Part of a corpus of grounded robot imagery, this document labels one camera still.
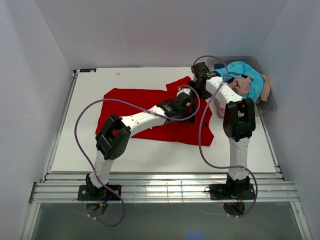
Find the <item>red t shirt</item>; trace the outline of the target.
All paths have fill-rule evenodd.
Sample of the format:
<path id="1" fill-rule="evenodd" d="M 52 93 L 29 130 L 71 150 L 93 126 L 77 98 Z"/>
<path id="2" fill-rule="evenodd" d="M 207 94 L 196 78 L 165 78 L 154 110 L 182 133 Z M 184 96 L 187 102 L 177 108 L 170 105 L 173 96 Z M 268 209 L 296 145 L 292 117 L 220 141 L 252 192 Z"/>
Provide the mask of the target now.
<path id="1" fill-rule="evenodd" d="M 148 110 L 166 99 L 174 98 L 177 95 L 178 87 L 180 85 L 188 84 L 189 81 L 191 81 L 191 78 L 186 76 L 174 82 L 168 83 L 166 85 L 166 90 L 113 88 L 103 97 L 105 99 L 117 99 L 125 101 Z M 200 109 L 195 116 L 195 123 L 180 123 L 179 121 L 172 122 L 162 126 L 156 126 L 152 129 L 144 130 L 135 134 L 133 137 L 157 141 L 179 142 L 197 146 L 200 120 L 202 115 L 204 115 L 201 128 L 201 145 L 210 146 L 214 139 L 214 135 L 209 127 L 212 111 L 208 108 L 206 113 L 204 113 L 206 105 L 207 102 L 204 99 L 201 99 Z M 95 132 L 99 132 L 110 115 L 116 114 L 118 117 L 123 117 L 137 114 L 139 112 L 139 109 L 128 106 L 124 103 L 105 101 L 102 104 L 101 113 Z"/>

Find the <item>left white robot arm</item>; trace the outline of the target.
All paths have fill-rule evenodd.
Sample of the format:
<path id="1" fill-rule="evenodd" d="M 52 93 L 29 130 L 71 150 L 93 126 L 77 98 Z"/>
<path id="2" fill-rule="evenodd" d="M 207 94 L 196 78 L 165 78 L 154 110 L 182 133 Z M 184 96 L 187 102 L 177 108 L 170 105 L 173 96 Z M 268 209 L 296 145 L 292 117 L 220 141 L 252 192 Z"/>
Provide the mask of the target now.
<path id="1" fill-rule="evenodd" d="M 109 183 L 112 165 L 125 152 L 131 137 L 170 122 L 181 119 L 186 121 L 195 114 L 195 107 L 191 89 L 183 88 L 176 98 L 166 99 L 147 111 L 128 116 L 109 116 L 95 136 L 94 170 L 85 179 L 88 193 L 95 200 L 106 195 L 104 185 Z"/>

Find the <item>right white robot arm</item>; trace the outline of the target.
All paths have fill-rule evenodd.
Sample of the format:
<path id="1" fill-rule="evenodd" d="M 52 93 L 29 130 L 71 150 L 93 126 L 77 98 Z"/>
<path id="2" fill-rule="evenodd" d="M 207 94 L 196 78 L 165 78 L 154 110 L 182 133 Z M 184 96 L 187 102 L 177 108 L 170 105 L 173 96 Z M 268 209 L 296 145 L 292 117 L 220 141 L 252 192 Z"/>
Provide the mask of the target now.
<path id="1" fill-rule="evenodd" d="M 209 186 L 211 198 L 245 199 L 246 193 L 255 193 L 250 183 L 252 173 L 247 168 L 248 146 L 256 129 L 254 101 L 238 95 L 217 71 L 210 71 L 205 62 L 193 64 L 191 71 L 194 79 L 190 86 L 209 101 L 217 99 L 225 109 L 223 131 L 229 141 L 228 172 L 224 184 Z"/>

